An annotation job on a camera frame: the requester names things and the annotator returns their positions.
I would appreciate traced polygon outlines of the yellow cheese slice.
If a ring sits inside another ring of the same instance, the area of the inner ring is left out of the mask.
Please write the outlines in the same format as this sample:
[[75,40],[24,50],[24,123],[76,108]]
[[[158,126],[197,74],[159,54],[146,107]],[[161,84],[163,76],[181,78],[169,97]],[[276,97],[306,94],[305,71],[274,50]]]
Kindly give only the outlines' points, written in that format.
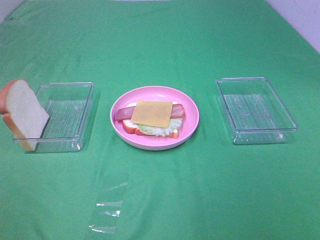
[[172,101],[139,100],[134,108],[131,121],[135,124],[167,128],[170,124]]

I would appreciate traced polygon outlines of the green lettuce leaf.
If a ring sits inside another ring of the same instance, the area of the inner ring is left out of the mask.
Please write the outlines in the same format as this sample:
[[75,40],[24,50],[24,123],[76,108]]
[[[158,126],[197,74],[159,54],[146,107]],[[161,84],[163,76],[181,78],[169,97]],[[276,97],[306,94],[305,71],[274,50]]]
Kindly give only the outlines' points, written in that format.
[[138,126],[138,128],[143,134],[167,137],[172,133],[177,132],[178,129],[182,126],[182,123],[183,118],[170,118],[168,127],[155,127],[137,123],[135,124]]

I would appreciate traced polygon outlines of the bacon strip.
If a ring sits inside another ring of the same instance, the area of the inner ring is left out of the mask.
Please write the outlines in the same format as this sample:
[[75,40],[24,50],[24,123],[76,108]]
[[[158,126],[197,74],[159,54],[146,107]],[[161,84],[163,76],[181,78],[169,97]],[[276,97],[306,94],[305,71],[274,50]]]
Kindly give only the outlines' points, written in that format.
[[171,110],[171,119],[183,118],[185,116],[185,108],[182,104],[173,104]]
[[115,120],[116,121],[123,121],[123,120],[130,120],[133,116],[135,110],[135,106],[129,106],[125,108],[120,108],[115,113]]

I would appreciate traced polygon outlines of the bread slice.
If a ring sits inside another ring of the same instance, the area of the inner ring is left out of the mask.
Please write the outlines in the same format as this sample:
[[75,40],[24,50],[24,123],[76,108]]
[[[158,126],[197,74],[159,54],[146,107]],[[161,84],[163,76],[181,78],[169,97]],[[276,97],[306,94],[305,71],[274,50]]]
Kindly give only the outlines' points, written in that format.
[[35,139],[41,137],[50,116],[25,79],[11,80],[0,90],[0,114],[23,149],[35,151]]
[[[131,107],[131,106],[136,106],[137,102],[133,102],[128,104],[126,107]],[[126,120],[122,120],[122,121],[118,121],[122,123],[123,129],[125,130],[125,132],[127,132],[128,134],[135,134],[135,135],[142,135],[142,136],[156,136],[156,135],[148,135],[148,134],[144,134],[140,131],[140,129],[138,128],[138,126],[133,123],[131,121],[131,119],[126,119]],[[179,129],[170,134],[169,136],[163,136],[163,137],[169,137],[169,138],[177,138],[179,136]]]

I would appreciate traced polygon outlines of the pink round plate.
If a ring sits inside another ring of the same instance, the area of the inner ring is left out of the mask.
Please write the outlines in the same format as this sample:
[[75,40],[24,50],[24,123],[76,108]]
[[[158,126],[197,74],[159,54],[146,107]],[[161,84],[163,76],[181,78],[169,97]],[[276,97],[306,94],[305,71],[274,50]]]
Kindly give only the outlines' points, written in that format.
[[[127,133],[121,122],[115,120],[118,109],[138,100],[160,100],[174,101],[182,104],[185,109],[182,126],[179,128],[178,138],[147,136]],[[200,114],[198,106],[184,92],[167,86],[144,86],[130,90],[121,95],[112,105],[110,110],[110,121],[117,135],[126,143],[150,151],[161,151],[177,147],[187,141],[198,127]]]

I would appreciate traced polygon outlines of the green tablecloth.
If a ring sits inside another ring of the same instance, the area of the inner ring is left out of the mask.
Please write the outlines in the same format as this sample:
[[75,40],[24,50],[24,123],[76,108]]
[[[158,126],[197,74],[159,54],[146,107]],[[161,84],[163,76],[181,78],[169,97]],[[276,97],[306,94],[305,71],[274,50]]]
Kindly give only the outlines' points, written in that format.
[[[284,144],[235,145],[216,80],[265,77],[297,122]],[[0,26],[0,82],[93,82],[78,152],[24,153],[0,126],[0,237],[84,240],[118,185],[111,240],[317,240],[320,56],[263,0],[28,0]],[[170,86],[200,121],[179,147],[145,151],[110,123],[122,94]]]

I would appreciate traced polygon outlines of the clear left plastic container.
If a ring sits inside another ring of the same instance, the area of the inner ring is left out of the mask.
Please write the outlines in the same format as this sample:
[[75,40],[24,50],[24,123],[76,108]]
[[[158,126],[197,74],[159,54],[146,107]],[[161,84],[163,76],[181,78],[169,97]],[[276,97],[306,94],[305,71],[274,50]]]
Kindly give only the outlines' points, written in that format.
[[42,84],[35,92],[49,119],[34,153],[77,152],[90,138],[99,95],[92,82]]

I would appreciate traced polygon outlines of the clear plastic container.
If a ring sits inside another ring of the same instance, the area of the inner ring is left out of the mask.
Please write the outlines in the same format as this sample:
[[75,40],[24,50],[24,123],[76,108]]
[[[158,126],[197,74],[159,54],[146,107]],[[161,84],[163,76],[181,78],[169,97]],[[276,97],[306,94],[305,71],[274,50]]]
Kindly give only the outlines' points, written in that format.
[[99,95],[92,82],[42,84],[35,92],[49,119],[34,153],[77,152],[90,138]]
[[221,78],[216,84],[233,144],[282,144],[294,139],[298,125],[265,77]]

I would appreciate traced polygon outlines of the clear right plastic container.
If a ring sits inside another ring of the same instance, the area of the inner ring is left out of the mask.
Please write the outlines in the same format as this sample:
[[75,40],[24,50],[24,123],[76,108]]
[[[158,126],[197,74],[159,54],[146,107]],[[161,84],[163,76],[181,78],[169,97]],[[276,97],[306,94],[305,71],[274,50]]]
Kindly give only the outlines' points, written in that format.
[[282,144],[294,139],[298,125],[265,77],[221,78],[216,84],[233,144]]

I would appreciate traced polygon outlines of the clear plastic film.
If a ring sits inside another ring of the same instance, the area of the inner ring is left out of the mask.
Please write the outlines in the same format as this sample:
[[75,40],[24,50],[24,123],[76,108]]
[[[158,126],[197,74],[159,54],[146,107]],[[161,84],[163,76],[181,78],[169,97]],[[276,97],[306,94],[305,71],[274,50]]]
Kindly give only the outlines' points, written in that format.
[[111,240],[113,238],[128,183],[129,174],[127,172],[113,172],[102,179],[88,222],[87,240]]

